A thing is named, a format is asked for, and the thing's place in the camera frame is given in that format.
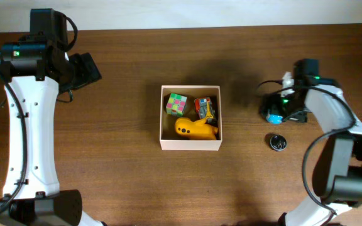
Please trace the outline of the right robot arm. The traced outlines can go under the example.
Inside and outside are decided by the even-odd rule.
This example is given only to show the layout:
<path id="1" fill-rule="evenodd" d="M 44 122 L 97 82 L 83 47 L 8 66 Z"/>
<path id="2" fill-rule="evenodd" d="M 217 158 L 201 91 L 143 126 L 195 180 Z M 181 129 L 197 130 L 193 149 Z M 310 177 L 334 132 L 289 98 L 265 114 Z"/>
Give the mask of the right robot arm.
<path id="1" fill-rule="evenodd" d="M 283 213 L 279 225 L 328 225 L 362 205 L 362 122 L 351 110 L 340 84 L 319 74 L 319 62 L 304 58 L 278 82 L 282 89 L 262 98 L 260 113 L 270 124 L 307 122 L 313 113 L 323 134 L 302 160 L 307 197 Z"/>

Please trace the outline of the black round cap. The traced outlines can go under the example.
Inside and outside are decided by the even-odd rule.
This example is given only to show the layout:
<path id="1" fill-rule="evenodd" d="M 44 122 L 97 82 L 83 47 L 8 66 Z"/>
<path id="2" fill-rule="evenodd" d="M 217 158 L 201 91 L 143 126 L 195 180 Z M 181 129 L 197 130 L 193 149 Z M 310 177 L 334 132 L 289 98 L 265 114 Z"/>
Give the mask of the black round cap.
<path id="1" fill-rule="evenodd" d="M 273 135 L 269 143 L 270 147 L 275 151 L 283 151 L 287 147 L 287 140 L 279 134 Z"/>

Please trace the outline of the multicoloured puzzle cube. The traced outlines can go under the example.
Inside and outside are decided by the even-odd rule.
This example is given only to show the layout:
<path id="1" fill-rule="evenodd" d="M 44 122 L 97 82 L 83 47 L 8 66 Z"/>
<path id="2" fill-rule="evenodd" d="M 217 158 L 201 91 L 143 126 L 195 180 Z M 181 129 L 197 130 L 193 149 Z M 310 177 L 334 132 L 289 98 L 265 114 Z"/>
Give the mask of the multicoloured puzzle cube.
<path id="1" fill-rule="evenodd" d="M 187 105 L 187 97 L 171 93 L 166 104 L 166 113 L 171 116 L 182 117 Z"/>

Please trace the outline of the red grey toy truck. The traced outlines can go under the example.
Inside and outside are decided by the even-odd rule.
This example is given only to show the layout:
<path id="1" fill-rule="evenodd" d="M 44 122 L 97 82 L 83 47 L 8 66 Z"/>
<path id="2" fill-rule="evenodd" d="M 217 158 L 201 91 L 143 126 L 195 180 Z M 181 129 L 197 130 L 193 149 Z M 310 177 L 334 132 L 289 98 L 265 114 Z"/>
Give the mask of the red grey toy truck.
<path id="1" fill-rule="evenodd" d="M 213 109 L 212 100 L 210 97 L 195 99 L 194 105 L 199 119 L 204 119 L 209 114 L 210 117 L 208 118 L 207 123 L 214 125 L 217 122 L 215 110 Z"/>

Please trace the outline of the blue ball with eyes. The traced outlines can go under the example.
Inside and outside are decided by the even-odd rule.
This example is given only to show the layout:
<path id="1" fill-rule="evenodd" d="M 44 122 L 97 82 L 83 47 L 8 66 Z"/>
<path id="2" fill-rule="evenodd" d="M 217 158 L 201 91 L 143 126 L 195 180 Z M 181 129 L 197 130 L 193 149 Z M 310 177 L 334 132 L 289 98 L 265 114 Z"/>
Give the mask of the blue ball with eyes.
<path id="1" fill-rule="evenodd" d="M 279 125 L 283 122 L 283 117 L 275 114 L 268 114 L 266 120 L 273 125 Z"/>

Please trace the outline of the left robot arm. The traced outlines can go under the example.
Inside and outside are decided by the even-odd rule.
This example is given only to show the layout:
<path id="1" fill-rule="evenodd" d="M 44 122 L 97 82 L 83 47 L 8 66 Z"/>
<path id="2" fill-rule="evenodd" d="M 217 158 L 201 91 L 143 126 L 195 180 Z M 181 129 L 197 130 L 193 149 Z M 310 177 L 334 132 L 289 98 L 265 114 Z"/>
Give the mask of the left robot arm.
<path id="1" fill-rule="evenodd" d="M 9 107 L 9 165 L 0 198 L 2 225 L 98 225 L 78 190 L 61 190 L 54 157 L 59 95 L 98 81 L 89 53 L 71 54 L 74 22 L 54 9 L 32 9 L 30 32 L 5 43 L 0 79 Z"/>

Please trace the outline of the orange toy animal figure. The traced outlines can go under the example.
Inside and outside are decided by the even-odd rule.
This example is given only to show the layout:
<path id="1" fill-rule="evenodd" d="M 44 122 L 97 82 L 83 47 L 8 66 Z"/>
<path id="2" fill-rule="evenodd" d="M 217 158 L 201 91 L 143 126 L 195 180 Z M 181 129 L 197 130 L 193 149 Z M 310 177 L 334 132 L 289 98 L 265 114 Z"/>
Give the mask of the orange toy animal figure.
<path id="1" fill-rule="evenodd" d="M 207 119 L 191 121 L 181 117 L 175 121 L 175 132 L 190 140 L 216 140 L 219 129 L 207 123 Z"/>

